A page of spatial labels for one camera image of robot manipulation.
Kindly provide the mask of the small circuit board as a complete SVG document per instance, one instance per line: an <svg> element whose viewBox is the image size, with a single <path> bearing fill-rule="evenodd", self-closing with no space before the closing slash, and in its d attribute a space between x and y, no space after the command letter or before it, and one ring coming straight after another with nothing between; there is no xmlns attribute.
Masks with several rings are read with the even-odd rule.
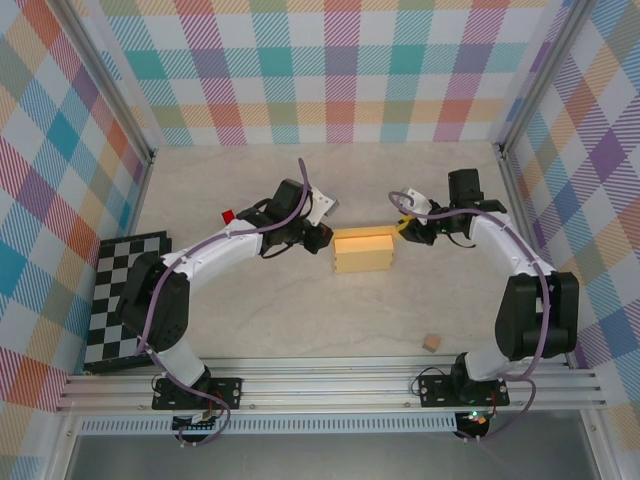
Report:
<svg viewBox="0 0 640 480"><path fill-rule="evenodd" d="M492 417L493 414L491 412L470 411L457 413L457 431L469 436L484 436L489 431Z"/></svg>
<svg viewBox="0 0 640 480"><path fill-rule="evenodd" d="M216 428L218 415L204 413L176 415L172 418L171 429L173 431L212 431Z"/></svg>

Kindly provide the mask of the black and white chessboard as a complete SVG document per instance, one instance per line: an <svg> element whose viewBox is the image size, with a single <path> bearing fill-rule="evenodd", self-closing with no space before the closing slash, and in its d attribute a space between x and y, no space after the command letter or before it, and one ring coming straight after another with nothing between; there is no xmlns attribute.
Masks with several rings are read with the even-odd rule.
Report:
<svg viewBox="0 0 640 480"><path fill-rule="evenodd" d="M104 240L98 252L97 273L89 322L83 372L105 374L151 364L137 355L137 338L115 315L128 270L143 253L162 256L172 250L165 231Z"/></svg>

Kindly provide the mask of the aluminium frame bar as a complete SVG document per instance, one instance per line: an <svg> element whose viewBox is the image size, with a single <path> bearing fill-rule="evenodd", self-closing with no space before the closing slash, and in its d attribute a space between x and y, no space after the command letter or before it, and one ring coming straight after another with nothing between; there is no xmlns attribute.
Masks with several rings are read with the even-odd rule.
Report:
<svg viewBox="0 0 640 480"><path fill-rule="evenodd" d="M538 255L513 169L507 158L498 158L498 164L516 227L528 248L525 263L533 268L531 274L514 273L508 280L496 324L499 346L513 360L549 359L571 352L577 340L578 281Z"/></svg>

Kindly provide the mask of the aluminium frame post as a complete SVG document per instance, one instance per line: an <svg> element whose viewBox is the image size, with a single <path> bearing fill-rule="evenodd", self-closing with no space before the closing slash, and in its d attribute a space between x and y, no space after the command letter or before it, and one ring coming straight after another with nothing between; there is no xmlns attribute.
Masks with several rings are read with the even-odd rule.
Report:
<svg viewBox="0 0 640 480"><path fill-rule="evenodd" d="M95 46L71 1L46 0L46 2L70 37L73 46L86 64L87 71L112 108L114 116L120 122L125 134L143 159L144 164L146 166L152 165L155 155L154 148L145 139L142 129L139 127L137 120L109 72L99 49Z"/></svg>
<svg viewBox="0 0 640 480"><path fill-rule="evenodd" d="M598 1L549 0L543 9L488 134L500 160L523 135Z"/></svg>

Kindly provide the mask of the aluminium mounting rail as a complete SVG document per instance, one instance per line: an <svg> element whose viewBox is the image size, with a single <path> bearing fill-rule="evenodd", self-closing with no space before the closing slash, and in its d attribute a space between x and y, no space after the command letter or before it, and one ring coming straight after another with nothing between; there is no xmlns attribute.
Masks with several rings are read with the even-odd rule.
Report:
<svg viewBox="0 0 640 480"><path fill-rule="evenodd" d="M382 357L218 358L206 360L213 376L243 381L239 411L257 413L416 412L413 379L420 373L448 371L451 355ZM57 411L60 414L148 414L157 370L145 367L113 375L72 376ZM606 400L591 370L570 367L562 357L544 360L525 383L508 386L507 411L533 399L539 411L601 409Z"/></svg>

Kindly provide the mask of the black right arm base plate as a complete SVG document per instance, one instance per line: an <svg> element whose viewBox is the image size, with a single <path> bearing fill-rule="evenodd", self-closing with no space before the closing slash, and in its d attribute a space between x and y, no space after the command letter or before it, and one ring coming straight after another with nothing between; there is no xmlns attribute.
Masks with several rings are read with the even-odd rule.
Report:
<svg viewBox="0 0 640 480"><path fill-rule="evenodd" d="M419 377L419 396L423 408L509 406L504 381L469 381L457 386L450 375Z"/></svg>

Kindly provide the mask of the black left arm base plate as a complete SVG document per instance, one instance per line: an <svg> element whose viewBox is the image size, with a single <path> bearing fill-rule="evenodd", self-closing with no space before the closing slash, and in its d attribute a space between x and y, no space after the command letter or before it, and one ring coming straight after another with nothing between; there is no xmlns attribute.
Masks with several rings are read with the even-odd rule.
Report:
<svg viewBox="0 0 640 480"><path fill-rule="evenodd" d="M232 410L238 409L242 395L241 378L206 378L199 380L192 389L224 401ZM208 398L192 394L167 378L158 378L152 386L153 410L209 410L220 406Z"/></svg>

